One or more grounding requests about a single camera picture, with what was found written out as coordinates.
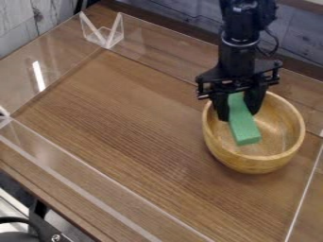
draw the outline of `wooden table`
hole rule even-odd
[[[117,13],[98,5],[89,14],[107,25]],[[322,148],[322,83],[283,71],[286,84],[274,91],[298,104],[311,132],[287,167],[249,176],[207,150],[195,85],[89,43],[78,18],[3,60],[14,82],[3,101],[30,73],[11,64],[35,56],[46,80],[61,78],[13,114],[38,133],[17,127],[35,158],[2,142],[0,167],[70,221],[101,241],[285,241]],[[313,174],[290,241],[321,239],[321,166]]]

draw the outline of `bowl rim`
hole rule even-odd
[[[265,156],[265,155],[245,155],[242,153],[238,152],[233,152],[231,150],[226,149],[227,152],[230,152],[233,155],[239,156],[241,158],[246,158],[247,160],[259,160],[259,161],[270,161],[270,160],[277,160],[277,159],[282,159],[285,157],[289,157],[291,154],[294,154],[299,147],[303,144],[305,138],[306,138],[306,122],[303,119],[303,116],[301,114],[301,112],[297,110],[297,108],[294,107],[294,105],[279,95],[274,94],[273,92],[266,92],[267,95],[273,96],[274,98],[279,99],[282,102],[285,102],[285,104],[289,105],[290,107],[290,111],[297,115],[297,119],[299,121],[299,126],[301,126],[301,135],[298,137],[298,140],[295,142],[295,144],[293,145],[293,147],[286,150],[283,153],[275,154],[275,155],[270,155],[270,156]],[[206,107],[203,109],[203,114],[202,114],[202,125],[205,127],[205,130],[207,131],[209,136],[215,137],[209,122],[207,122],[207,115],[210,112],[210,108],[214,108],[213,102],[209,101],[206,104]]]

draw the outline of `green block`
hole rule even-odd
[[[230,117],[229,123],[233,135],[239,146],[257,144],[262,140],[254,116],[243,101],[243,93],[229,96]]]

